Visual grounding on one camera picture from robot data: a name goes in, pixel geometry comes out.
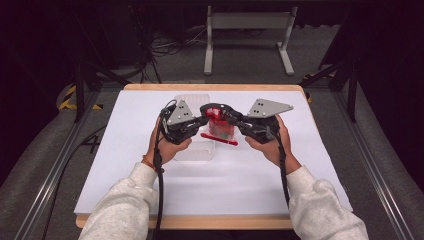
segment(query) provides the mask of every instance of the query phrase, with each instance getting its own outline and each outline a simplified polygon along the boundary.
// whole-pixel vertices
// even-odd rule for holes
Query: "person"
[[[289,212],[296,234],[301,239],[368,239],[364,222],[343,208],[333,185],[316,180],[291,152],[287,127],[279,115],[280,136],[286,153],[286,174],[290,191]],[[153,154],[159,119],[149,148],[141,162],[136,163],[129,177],[118,181],[96,205],[80,234],[80,239],[146,239],[150,208],[157,201],[153,189],[157,177]],[[274,163],[280,165],[278,142],[274,139],[260,144],[250,137],[247,143]],[[162,139],[158,148],[163,164],[178,151],[186,149],[191,139],[174,145]]]

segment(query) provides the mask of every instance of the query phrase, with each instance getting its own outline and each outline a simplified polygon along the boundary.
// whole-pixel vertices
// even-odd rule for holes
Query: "clear plastic container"
[[[199,117],[200,107],[210,103],[208,94],[182,94],[175,96],[177,102],[184,99],[194,116]],[[199,128],[193,136],[190,146],[178,152],[174,159],[177,161],[209,161],[215,154],[215,141],[200,136],[202,132],[209,132],[208,125]]]

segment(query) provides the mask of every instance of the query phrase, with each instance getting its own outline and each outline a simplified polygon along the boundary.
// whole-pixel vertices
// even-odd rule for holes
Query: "gray sweatshirt sleeve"
[[[97,204],[79,239],[146,239],[150,208],[157,200],[157,173],[137,163]]]
[[[340,205],[333,185],[315,180],[302,166],[287,175],[290,218],[294,230],[307,239],[368,239],[364,222]]]

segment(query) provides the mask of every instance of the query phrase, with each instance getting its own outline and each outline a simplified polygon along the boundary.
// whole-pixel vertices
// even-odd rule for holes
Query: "metal stand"
[[[281,60],[288,75],[293,75],[294,70],[287,54],[291,30],[296,18],[297,7],[291,12],[278,13],[212,13],[212,7],[208,6],[207,17],[207,46],[205,57],[205,75],[212,74],[213,42],[212,29],[284,29],[284,39],[277,43]]]

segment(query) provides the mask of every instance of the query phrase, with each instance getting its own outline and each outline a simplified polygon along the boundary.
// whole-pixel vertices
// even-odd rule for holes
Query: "hand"
[[[152,134],[150,135],[149,149],[147,150],[147,153],[146,153],[146,160],[149,161],[150,163],[153,163],[156,133],[157,133],[159,124],[160,124],[160,118],[158,118],[156,120],[156,126],[153,129]],[[162,156],[162,164],[169,162],[172,158],[174,158],[174,156],[175,156],[175,154],[177,154],[177,152],[188,148],[188,146],[191,143],[191,138],[188,138],[188,139],[184,140],[182,143],[180,143],[179,145],[176,145],[176,144],[168,142],[163,137],[161,132],[159,132],[159,134],[160,135],[159,135],[158,148],[159,148],[159,151],[160,151],[160,155]]]
[[[275,117],[279,123],[281,142],[286,153],[286,173],[289,174],[297,170],[301,165],[291,152],[290,135],[286,125],[284,125],[283,119],[279,115],[275,115]],[[280,167],[280,151],[277,139],[265,144],[261,144],[251,137],[246,137],[245,140],[253,149],[261,151],[269,161]]]

